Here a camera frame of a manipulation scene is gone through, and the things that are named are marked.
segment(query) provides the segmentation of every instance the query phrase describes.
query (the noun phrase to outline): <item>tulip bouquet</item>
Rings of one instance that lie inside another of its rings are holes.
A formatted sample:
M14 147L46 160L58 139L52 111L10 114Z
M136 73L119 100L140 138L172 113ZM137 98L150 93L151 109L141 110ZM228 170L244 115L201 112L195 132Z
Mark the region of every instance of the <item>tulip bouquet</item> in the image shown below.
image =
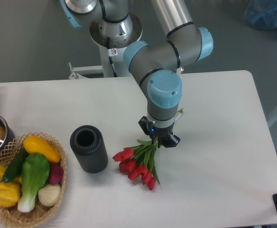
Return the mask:
M123 151L113 156L116 162L120 162L120 172L127 174L130 180L141 176L141 181L150 190L153 190L156 181L159 183L155 167L154 155L157 151L157 142L138 140L140 145L126 147Z

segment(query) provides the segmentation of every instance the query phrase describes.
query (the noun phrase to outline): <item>bok choy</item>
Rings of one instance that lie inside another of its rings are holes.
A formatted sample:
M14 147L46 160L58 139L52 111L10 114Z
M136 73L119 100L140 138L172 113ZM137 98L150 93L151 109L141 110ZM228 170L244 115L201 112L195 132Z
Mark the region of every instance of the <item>bok choy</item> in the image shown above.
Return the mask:
M50 164L41 153L29 155L22 166L22 196L18 202L18 210L30 212L35 206L36 195L45 185L49 176Z

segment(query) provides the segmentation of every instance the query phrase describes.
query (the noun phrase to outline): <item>red radish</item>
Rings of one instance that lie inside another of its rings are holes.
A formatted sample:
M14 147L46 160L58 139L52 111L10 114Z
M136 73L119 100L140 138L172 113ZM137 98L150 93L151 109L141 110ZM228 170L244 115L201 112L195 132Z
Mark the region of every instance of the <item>red radish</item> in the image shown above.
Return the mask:
M50 184L59 184L64 175L63 168L57 164L52 163L50 166L50 174L49 174L49 183Z

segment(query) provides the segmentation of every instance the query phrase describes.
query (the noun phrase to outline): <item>wicker basket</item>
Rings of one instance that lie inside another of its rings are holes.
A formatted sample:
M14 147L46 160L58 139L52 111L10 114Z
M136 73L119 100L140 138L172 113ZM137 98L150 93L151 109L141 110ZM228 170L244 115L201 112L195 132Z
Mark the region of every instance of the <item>wicker basket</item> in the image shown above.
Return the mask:
M62 148L61 144L50 135L44 133L29 133L27 135L23 135L17 139L14 139L12 142L9 142L8 145L0 152L0 165L7 167L10 161L13 159L14 155L18 153L20 148L23 145L24 139L29 135L36 135L47 140L60 154L61 161L60 165L64 169L64 176L61 181L61 193L57 200L57 202L51 206L46 207L42 205L37 197L37 201L35 207L29 213L22 213L17 210L17 205L9 208L1 207L0 206L0 223L13 228L30 228L37 226L48 218L50 218L55 211L57 210L64 194L65 190L65 182L66 182L66 158L65 152Z

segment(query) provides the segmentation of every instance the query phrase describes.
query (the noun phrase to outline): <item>green leaf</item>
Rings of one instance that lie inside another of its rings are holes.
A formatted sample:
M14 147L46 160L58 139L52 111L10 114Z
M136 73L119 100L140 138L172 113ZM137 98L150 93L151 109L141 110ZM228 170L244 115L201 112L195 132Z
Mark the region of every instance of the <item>green leaf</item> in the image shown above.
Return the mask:
M153 175L153 177L154 177L154 179L156 179L156 181L158 182L158 184L160 184L159 183L159 179L158 179L158 176L157 176L157 170L156 170L156 163L154 162L154 164L153 164L153 169L152 169L152 175Z
M183 114L184 109L183 109L183 108L181 108L180 110L178 110L178 112L180 112L181 114Z
M134 153L134 159L140 157L142 154L145 154L146 150L148 146L142 146L142 148L140 150L138 150L137 152Z
M139 149L142 145L138 145L138 146L131 146L130 148L133 149L133 151L135 152L135 150Z
M140 158L138 158L137 160L135 160L135 162L137 163L137 167L144 161L144 156L141 156Z
M153 149L153 145L151 146L148 146L148 150L146 151L145 153L145 157L144 157L144 165L147 166L148 165L148 160L149 160L149 157L150 157L150 154L151 154L151 151Z
M145 146L148 146L148 145L151 145L151 144L152 144L152 141L151 141L151 140L150 140L150 141L144 141L144 140L138 139L138 142L139 142L140 144L145 145Z
M154 147L152 148L151 154L150 154L149 161L148 161L148 167L149 167L150 172L153 169L154 155L155 155L156 151L157 151L157 145L154 145Z

